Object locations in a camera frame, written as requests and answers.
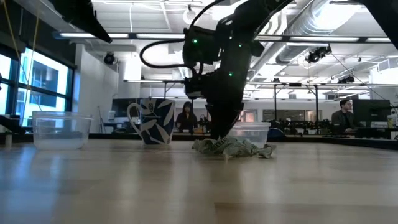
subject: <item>blue and white mug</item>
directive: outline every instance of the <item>blue and white mug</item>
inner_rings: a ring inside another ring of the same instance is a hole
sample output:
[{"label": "blue and white mug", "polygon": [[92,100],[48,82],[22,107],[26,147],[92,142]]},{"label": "blue and white mug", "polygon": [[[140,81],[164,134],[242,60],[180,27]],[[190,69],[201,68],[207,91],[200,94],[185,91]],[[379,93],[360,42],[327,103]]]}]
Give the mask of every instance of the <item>blue and white mug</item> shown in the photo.
[{"label": "blue and white mug", "polygon": [[[139,129],[130,116],[130,110],[133,107],[140,111]],[[173,100],[146,98],[141,99],[140,104],[130,104],[127,107],[127,117],[144,144],[167,145],[171,142],[173,135],[174,109],[175,102]]]}]

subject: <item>computer monitor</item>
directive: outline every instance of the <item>computer monitor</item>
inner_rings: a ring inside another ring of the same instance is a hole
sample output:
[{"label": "computer monitor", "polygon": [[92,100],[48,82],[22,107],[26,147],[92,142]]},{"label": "computer monitor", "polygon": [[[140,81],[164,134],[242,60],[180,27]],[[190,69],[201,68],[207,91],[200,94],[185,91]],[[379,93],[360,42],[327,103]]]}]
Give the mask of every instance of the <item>computer monitor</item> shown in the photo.
[{"label": "computer monitor", "polygon": [[386,122],[391,115],[389,100],[353,100],[353,109],[356,122],[365,122],[366,127],[372,122]]},{"label": "computer monitor", "polygon": [[[127,107],[131,103],[140,103],[140,98],[129,98],[129,99],[113,99],[112,100],[112,110],[115,111],[115,118],[127,118]],[[139,111],[137,108],[131,108],[131,117],[138,117]]]}]

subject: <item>clear plastic bowl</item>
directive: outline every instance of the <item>clear plastic bowl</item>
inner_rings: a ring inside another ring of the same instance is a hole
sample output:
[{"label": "clear plastic bowl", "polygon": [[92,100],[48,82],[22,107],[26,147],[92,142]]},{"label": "clear plastic bowl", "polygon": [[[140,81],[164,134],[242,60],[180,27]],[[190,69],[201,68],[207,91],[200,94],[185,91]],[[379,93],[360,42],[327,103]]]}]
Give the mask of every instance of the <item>clear plastic bowl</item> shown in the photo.
[{"label": "clear plastic bowl", "polygon": [[88,140],[92,116],[73,112],[33,111],[33,140],[37,149],[68,150]]},{"label": "clear plastic bowl", "polygon": [[257,147],[264,147],[267,143],[268,130],[271,126],[268,122],[237,122],[229,135],[235,137],[238,141],[248,139]]}]

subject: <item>mug handle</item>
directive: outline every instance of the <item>mug handle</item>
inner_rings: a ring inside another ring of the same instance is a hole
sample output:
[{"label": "mug handle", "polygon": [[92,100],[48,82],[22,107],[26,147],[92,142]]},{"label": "mug handle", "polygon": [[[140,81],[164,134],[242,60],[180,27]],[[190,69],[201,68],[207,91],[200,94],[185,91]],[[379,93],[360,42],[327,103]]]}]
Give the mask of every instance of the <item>mug handle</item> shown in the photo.
[{"label": "mug handle", "polygon": [[138,130],[137,126],[134,124],[134,122],[132,121],[131,116],[130,116],[130,110],[131,110],[132,107],[136,107],[137,109],[141,109],[141,106],[139,104],[137,104],[137,103],[130,104],[127,107],[127,117],[129,118],[129,121],[131,123],[132,128],[134,128],[134,130],[136,130],[137,134],[142,138],[141,131]]}]

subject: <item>green cloth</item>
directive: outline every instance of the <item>green cloth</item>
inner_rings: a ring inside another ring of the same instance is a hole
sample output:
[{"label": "green cloth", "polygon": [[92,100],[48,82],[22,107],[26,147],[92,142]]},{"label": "green cloth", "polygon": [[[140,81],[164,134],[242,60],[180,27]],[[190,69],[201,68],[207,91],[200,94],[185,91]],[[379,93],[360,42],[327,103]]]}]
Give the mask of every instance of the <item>green cloth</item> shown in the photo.
[{"label": "green cloth", "polygon": [[224,155],[226,157],[250,157],[259,155],[267,159],[271,158],[271,154],[275,148],[275,145],[265,144],[264,147],[260,149],[256,145],[251,144],[247,139],[239,142],[236,138],[229,136],[220,140],[196,140],[192,146],[192,149],[208,155]]}]

